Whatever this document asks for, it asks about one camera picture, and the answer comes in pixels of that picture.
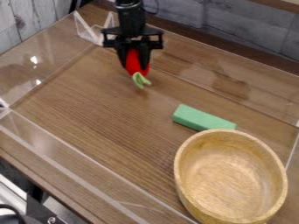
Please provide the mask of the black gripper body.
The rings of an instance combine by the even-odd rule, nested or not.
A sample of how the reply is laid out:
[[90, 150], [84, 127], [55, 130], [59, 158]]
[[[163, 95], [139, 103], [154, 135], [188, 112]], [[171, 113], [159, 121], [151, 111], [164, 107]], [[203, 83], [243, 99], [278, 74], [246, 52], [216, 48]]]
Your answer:
[[103, 46], [114, 47], [116, 42], [131, 44], [147, 42], [152, 49], [164, 47], [164, 32], [146, 24], [146, 9], [143, 0], [116, 0], [119, 26], [103, 28]]

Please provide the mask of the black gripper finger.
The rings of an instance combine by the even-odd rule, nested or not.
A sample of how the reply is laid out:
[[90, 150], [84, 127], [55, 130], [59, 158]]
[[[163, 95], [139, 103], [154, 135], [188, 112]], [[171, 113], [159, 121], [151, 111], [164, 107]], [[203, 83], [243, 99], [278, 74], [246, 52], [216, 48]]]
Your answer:
[[150, 63], [150, 58], [151, 58], [151, 49], [147, 43], [142, 43], [139, 45], [139, 62], [140, 62], [140, 67], [143, 70], [146, 70], [147, 65]]
[[128, 43], [127, 42], [116, 42], [116, 55], [119, 57], [119, 61], [123, 67], [127, 67], [127, 53], [128, 53]]

